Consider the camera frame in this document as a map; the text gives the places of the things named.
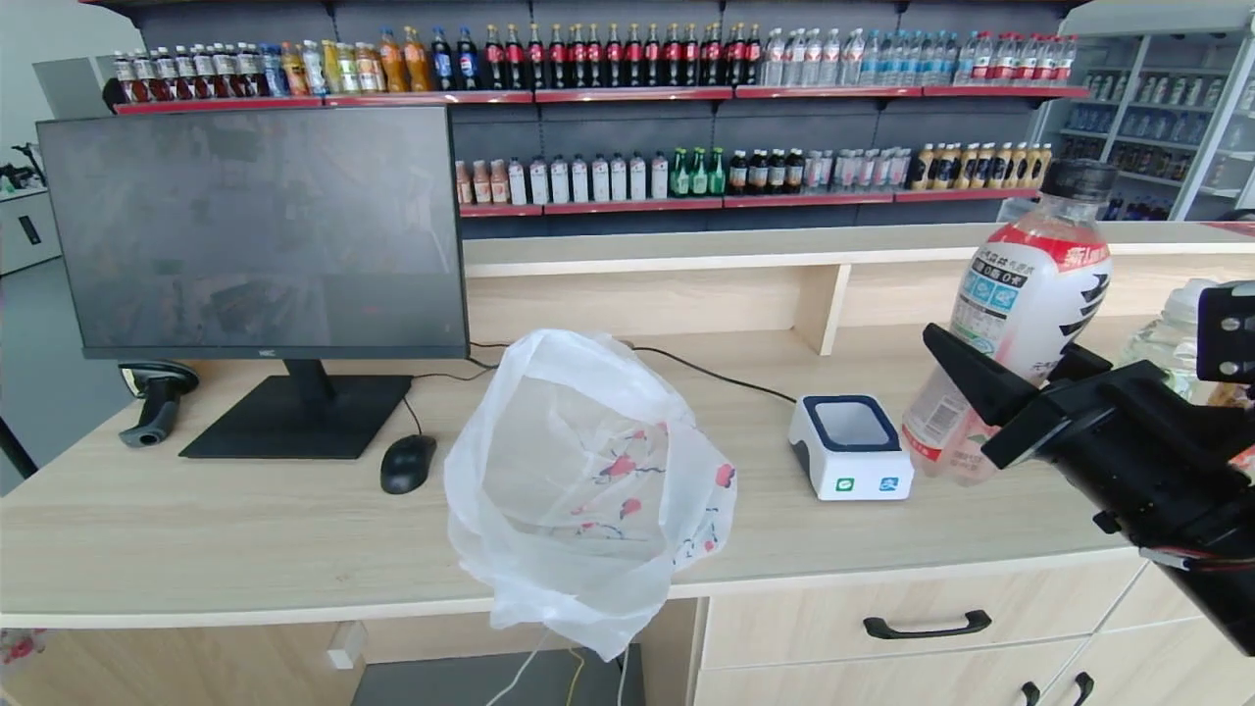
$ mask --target plastic bag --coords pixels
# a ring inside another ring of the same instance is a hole
[[[718,552],[735,469],[675,390],[605,334],[512,344],[444,460],[449,540],[493,587],[491,624],[621,653],[671,574]]]

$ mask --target black drawer handle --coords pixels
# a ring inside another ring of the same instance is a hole
[[[994,624],[989,613],[984,611],[969,611],[964,613],[963,617],[968,618],[966,626],[944,631],[899,632],[889,627],[885,618],[863,618],[863,628],[867,630],[867,635],[880,640],[912,640],[916,637],[954,637],[956,635],[975,635]]]
[[[1020,691],[1024,692],[1024,706],[1037,706],[1037,702],[1042,700],[1042,690],[1030,681],[1024,682]]]
[[[1094,678],[1086,672],[1081,672],[1077,675],[1077,686],[1081,687],[1081,696],[1072,706],[1081,706],[1089,700],[1089,695],[1094,692]]]

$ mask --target black bottle cap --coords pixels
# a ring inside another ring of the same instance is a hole
[[[1119,171],[1097,159],[1057,159],[1042,179],[1042,193],[1086,203],[1106,203]]]

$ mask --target gray floor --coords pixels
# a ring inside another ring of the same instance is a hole
[[[131,403],[112,361],[84,361],[61,261],[0,277],[0,414],[44,465]],[[0,495],[20,482],[0,458]],[[586,666],[571,706],[612,706],[619,667],[581,651]],[[624,705],[644,703],[639,651],[629,660]],[[482,706],[515,677],[526,655],[376,665],[354,706]],[[497,706],[562,706],[577,661],[566,651],[536,656]]]

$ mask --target monitor screen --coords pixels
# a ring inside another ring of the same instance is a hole
[[[39,124],[84,355],[462,359],[443,107]]]

